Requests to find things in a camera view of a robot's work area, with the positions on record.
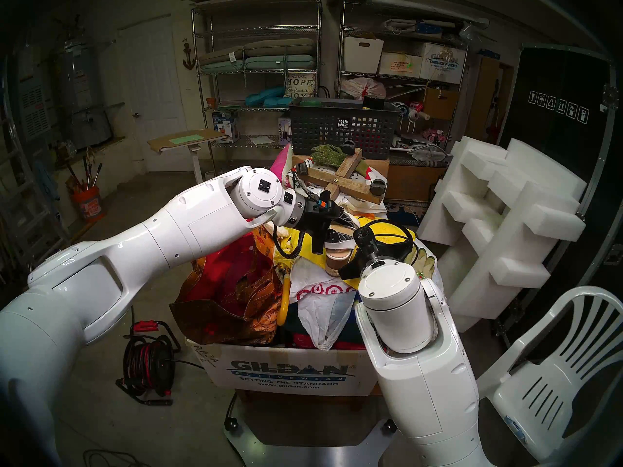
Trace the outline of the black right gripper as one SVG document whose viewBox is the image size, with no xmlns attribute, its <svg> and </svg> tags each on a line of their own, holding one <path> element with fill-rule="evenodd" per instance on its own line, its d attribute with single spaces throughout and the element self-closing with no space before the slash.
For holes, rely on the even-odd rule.
<svg viewBox="0 0 623 467">
<path fill-rule="evenodd" d="M 354 231 L 356 250 L 351 259 L 338 269 L 342 280 L 358 279 L 363 271 L 373 263 L 385 257 L 376 241 L 375 233 L 371 227 L 365 225 Z"/>
</svg>

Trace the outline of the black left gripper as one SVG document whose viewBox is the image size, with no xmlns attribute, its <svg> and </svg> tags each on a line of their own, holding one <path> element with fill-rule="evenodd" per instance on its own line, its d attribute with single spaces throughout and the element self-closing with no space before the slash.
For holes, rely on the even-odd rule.
<svg viewBox="0 0 623 467">
<path fill-rule="evenodd" d="M 323 191 L 315 198 L 305 198 L 297 230 L 311 237 L 312 253 L 322 254 L 325 243 L 355 243 L 351 234 L 329 230 L 331 223 L 338 219 L 345 227 L 361 227 L 357 217 L 330 199 L 330 192 Z"/>
</svg>

